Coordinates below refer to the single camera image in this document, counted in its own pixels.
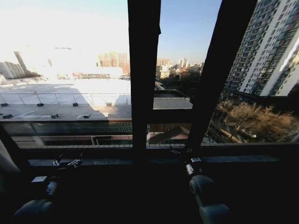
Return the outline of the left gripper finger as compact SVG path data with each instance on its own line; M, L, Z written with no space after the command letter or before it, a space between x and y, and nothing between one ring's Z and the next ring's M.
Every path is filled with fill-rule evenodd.
M68 168L78 168L81 166L82 164L82 155L83 155L83 152L80 153L79 157L71 162L69 162L67 164L67 167Z
M53 167L63 167L64 164L61 163L64 153L60 154L55 160L52 161Z

